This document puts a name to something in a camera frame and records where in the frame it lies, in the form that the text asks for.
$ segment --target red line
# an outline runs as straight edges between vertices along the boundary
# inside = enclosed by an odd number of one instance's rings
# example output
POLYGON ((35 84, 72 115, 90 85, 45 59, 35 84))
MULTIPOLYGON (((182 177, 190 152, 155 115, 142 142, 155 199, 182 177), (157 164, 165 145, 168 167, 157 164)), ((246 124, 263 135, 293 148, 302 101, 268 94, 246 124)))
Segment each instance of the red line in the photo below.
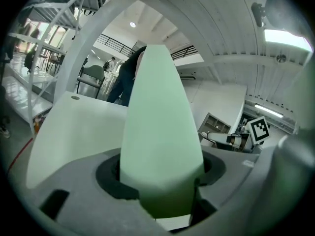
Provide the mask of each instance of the red line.
POLYGON ((9 166, 8 171, 6 172, 6 175, 9 174, 9 171, 13 167, 15 161, 19 158, 19 156, 22 154, 22 152, 26 149, 26 147, 30 144, 31 141, 33 141, 33 138, 30 138, 30 140, 24 145, 24 147, 20 150, 20 152, 15 156, 15 158, 13 159, 12 163, 9 166))

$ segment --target tube light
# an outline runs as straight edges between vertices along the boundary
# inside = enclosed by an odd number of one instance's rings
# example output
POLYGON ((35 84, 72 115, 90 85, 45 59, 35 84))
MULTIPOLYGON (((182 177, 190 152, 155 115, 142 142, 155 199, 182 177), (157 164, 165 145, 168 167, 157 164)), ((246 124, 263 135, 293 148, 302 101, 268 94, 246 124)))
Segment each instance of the tube light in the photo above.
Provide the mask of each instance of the tube light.
POLYGON ((295 47, 302 48, 306 51, 313 52, 311 45, 305 38, 295 36, 290 32, 284 30, 266 29, 265 40, 266 42, 275 42, 286 45, 292 45, 295 47))
POLYGON ((258 104, 255 104, 255 107, 256 107, 256 108, 259 108, 259 109, 261 109, 261 110, 263 110, 263 111, 266 111, 266 112, 268 112, 268 113, 271 113, 271 114, 273 114, 273 115, 275 115, 275 116, 277 116, 277 117, 279 117, 279 118, 282 118, 282 117, 283 117, 283 114, 279 114, 279 113, 277 113, 277 112, 275 112, 275 111, 273 111, 273 110, 271 110, 271 109, 269 109, 269 108, 265 108, 265 107, 260 106, 260 105, 258 105, 258 104))

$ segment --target green object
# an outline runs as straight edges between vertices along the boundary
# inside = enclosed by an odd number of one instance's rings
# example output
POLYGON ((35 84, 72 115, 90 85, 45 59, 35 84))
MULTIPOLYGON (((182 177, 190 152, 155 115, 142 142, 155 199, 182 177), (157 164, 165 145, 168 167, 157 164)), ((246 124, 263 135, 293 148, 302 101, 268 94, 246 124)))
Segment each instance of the green object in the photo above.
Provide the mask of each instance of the green object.
POLYGON ((154 218, 190 214, 203 157, 189 102, 164 45, 149 45, 133 86, 120 181, 154 218))

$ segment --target jeans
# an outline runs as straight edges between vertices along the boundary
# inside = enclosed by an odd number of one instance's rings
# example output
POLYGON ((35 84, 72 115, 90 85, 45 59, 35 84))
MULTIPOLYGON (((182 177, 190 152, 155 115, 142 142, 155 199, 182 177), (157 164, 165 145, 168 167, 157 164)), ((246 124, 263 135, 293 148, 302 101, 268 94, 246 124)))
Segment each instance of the jeans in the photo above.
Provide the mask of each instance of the jeans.
POLYGON ((113 85, 111 92, 107 98, 107 102, 114 103, 119 95, 122 95, 122 105, 128 107, 130 96, 133 88, 134 83, 134 72, 128 70, 121 70, 119 75, 113 85))

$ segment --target black railing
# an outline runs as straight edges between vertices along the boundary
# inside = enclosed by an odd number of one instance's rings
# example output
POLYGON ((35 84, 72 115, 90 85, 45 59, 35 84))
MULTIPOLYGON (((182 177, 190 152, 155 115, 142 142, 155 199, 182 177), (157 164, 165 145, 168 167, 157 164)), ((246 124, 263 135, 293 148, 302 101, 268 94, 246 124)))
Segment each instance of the black railing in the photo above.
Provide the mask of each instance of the black railing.
POLYGON ((123 55, 126 55, 127 57, 130 57, 135 52, 130 47, 104 34, 101 34, 96 41, 122 53, 123 55))
POLYGON ((187 57, 187 56, 190 56, 190 55, 193 55, 196 53, 198 53, 198 51, 196 50, 196 48, 193 45, 191 45, 191 46, 188 46, 188 47, 181 49, 177 52, 172 53, 171 56, 172 56, 173 60, 176 60, 176 59, 187 57))

